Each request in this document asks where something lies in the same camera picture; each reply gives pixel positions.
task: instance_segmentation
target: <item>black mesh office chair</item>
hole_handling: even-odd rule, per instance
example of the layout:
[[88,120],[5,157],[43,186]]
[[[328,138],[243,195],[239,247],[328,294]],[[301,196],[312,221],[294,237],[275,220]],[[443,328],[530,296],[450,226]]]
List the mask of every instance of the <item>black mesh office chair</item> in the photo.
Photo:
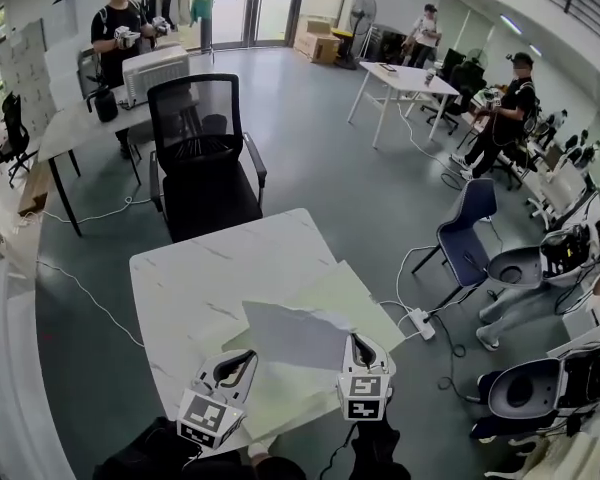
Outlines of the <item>black mesh office chair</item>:
[[[449,85],[457,90],[462,97],[459,104],[453,99],[450,99],[442,113],[442,119],[445,123],[447,123],[449,128],[451,128],[449,130],[449,136],[451,136],[453,135],[453,132],[458,129],[459,123],[450,116],[458,117],[465,112],[468,112],[469,106],[471,105],[471,100],[478,93],[478,91],[484,89],[486,82],[484,82],[482,79],[474,80],[471,71],[465,69],[463,65],[457,65],[451,72]],[[423,105],[420,107],[420,110],[429,110],[434,113],[429,119],[427,119],[428,124],[432,124],[433,120],[438,115],[438,108],[429,105]]]
[[2,113],[7,126],[8,141],[0,149],[0,156],[4,162],[15,159],[15,165],[9,168],[9,186],[13,188],[13,178],[20,168],[29,172],[25,164],[27,160],[36,156],[38,150],[27,153],[29,147],[29,132],[22,124],[22,102],[20,96],[10,93],[2,102]]
[[[148,92],[156,140],[150,159],[151,200],[171,238],[181,242],[262,218],[267,170],[240,123],[236,75],[195,75]],[[256,199],[239,156],[247,145],[258,175]],[[165,172],[160,195],[158,162]]]

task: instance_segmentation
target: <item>man in black shirt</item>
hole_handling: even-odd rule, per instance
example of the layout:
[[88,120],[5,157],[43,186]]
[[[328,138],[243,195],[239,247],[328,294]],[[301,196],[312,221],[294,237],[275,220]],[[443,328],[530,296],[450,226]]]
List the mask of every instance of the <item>man in black shirt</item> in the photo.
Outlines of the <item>man in black shirt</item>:
[[[138,6],[132,0],[110,0],[109,4],[95,15],[91,23],[91,43],[96,53],[100,54],[102,74],[110,88],[124,84],[122,63],[126,59],[140,55],[139,41],[127,48],[125,41],[115,38],[116,29],[128,27],[131,32],[138,32],[143,37],[155,36],[155,29],[147,20]],[[129,130],[116,133],[120,141],[120,152],[124,158],[129,158],[127,135]]]
[[[512,62],[516,78],[502,98],[501,106],[492,112],[481,110],[478,113],[478,117],[490,115],[491,118],[466,156],[451,155],[451,159],[462,167],[460,174],[467,181],[486,173],[504,147],[524,137],[524,123],[536,104],[531,80],[533,59],[526,53],[517,53]],[[482,160],[471,169],[471,164],[483,153]]]

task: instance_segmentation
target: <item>blue plastic chair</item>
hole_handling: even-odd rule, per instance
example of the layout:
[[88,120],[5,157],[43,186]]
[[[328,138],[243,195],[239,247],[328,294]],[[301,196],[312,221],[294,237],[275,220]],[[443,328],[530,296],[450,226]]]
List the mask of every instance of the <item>blue plastic chair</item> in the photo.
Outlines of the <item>blue plastic chair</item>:
[[480,219],[491,217],[498,211],[493,180],[477,179],[468,182],[444,222],[438,227],[438,246],[412,271],[415,274],[442,249],[458,287],[437,307],[444,307],[464,288],[471,287],[469,297],[487,279],[489,256],[484,250],[473,226]]

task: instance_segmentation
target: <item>fluorescent light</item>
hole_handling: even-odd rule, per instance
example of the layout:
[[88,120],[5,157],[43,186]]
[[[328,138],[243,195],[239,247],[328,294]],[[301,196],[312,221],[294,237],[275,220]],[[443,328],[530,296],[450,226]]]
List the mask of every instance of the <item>fluorescent light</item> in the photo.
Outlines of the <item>fluorescent light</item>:
[[508,26],[508,27],[509,27],[511,30],[513,30],[513,31],[514,31],[516,34],[518,34],[518,35],[521,35],[521,34],[522,34],[522,30],[520,30],[520,29],[518,28],[518,25],[516,25],[516,24],[515,24],[513,21],[511,21],[509,18],[507,18],[507,17],[506,17],[504,14],[501,14],[501,15],[500,15],[500,19],[501,19],[502,21],[504,21],[504,22],[507,24],[507,26]]

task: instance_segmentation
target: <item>table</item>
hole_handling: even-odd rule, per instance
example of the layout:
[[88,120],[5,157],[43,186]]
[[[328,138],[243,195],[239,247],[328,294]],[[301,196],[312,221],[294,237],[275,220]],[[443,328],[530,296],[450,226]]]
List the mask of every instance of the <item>table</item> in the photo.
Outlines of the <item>table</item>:
[[[378,138],[380,137],[380,131],[382,130],[382,124],[384,122],[387,108],[389,107],[389,102],[391,101],[391,96],[393,91],[397,91],[397,99],[394,101],[402,101],[411,103],[409,106],[409,110],[405,114],[405,118],[409,117],[411,111],[413,110],[414,105],[417,101],[421,101],[418,99],[420,94],[442,94],[442,103],[440,104],[440,110],[438,111],[438,115],[436,117],[435,122],[433,123],[433,128],[431,129],[431,133],[429,134],[429,139],[433,138],[436,129],[438,128],[438,124],[440,123],[440,119],[442,117],[442,113],[444,108],[447,105],[447,100],[449,96],[458,96],[459,93],[453,87],[451,87],[448,83],[446,83],[441,78],[434,76],[431,83],[427,85],[426,76],[427,71],[424,69],[417,68],[408,68],[405,66],[392,66],[396,71],[396,76],[390,76],[389,73],[382,67],[380,67],[380,63],[377,62],[361,62],[360,66],[367,70],[367,75],[362,82],[362,87],[360,87],[360,91],[356,96],[356,100],[353,103],[353,107],[351,108],[351,112],[349,113],[349,117],[347,122],[351,123],[356,110],[358,109],[358,105],[360,104],[360,100],[362,96],[368,99],[376,108],[381,111],[380,114],[380,122],[378,123],[378,128],[376,129],[375,137],[373,138],[373,147],[376,148],[378,143]],[[367,87],[367,83],[369,82],[369,78],[371,75],[378,78],[383,83],[387,84],[387,95],[385,98],[375,98],[371,94],[365,92]],[[410,98],[401,97],[400,93],[413,93]]]
[[[213,66],[209,56],[190,56],[189,72],[191,74],[213,72]],[[121,101],[126,98],[124,86],[113,89],[113,94],[116,101]],[[110,138],[111,135],[116,132],[148,121],[151,121],[151,113],[149,111],[149,105],[147,104],[138,105],[130,110],[120,109],[118,117],[113,121],[103,123],[98,119],[95,111],[89,113],[87,105],[84,102],[77,103],[57,112],[51,119],[40,142],[38,162],[44,162],[45,160],[49,161],[51,174],[56,187],[58,188],[58,194],[62,200],[62,205],[64,206],[67,216],[73,225],[73,229],[78,236],[82,236],[82,233],[80,232],[80,227],[78,226],[78,222],[73,214],[71,205],[69,204],[67,194],[62,186],[62,180],[60,179],[55,159],[64,153],[68,153],[71,162],[76,169],[76,173],[80,176],[78,163],[73,153],[75,148],[87,142]],[[131,159],[131,164],[138,180],[138,184],[140,184],[140,176],[138,175],[133,159]]]
[[[243,300],[282,303],[336,265],[306,210],[299,209],[169,245],[130,260],[142,339],[167,417],[207,357],[248,328]],[[312,409],[284,428],[325,414]],[[240,428],[215,453],[251,444]]]

